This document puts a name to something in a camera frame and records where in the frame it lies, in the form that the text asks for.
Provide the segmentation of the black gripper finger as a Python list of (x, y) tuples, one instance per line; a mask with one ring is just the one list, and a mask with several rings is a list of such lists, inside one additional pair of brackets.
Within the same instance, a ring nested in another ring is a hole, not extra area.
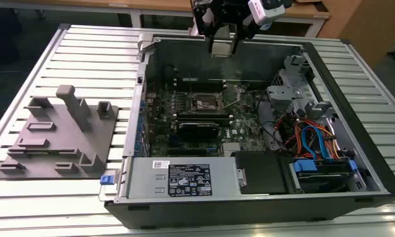
[(211, 57), (214, 57), (215, 35), (218, 33), (221, 26), (222, 26), (221, 23), (211, 23), (211, 25), (209, 26), (209, 54)]
[(239, 42), (245, 40), (249, 37), (249, 29), (247, 26), (243, 23), (239, 23), (237, 25), (237, 34), (233, 41), (233, 50), (231, 54), (235, 55)]

